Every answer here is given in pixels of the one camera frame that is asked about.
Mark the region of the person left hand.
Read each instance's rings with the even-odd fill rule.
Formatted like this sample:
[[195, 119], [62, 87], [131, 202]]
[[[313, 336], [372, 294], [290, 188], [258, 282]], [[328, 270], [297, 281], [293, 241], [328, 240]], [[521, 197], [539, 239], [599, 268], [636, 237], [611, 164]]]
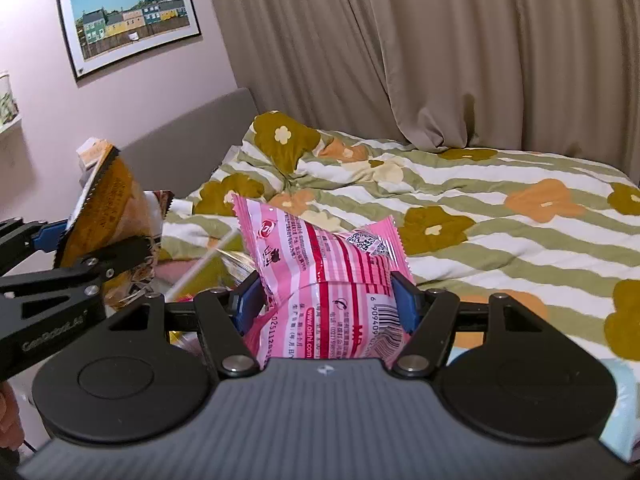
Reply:
[[20, 407], [8, 382], [1, 384], [0, 402], [0, 446], [16, 451], [23, 444], [25, 434], [20, 419]]

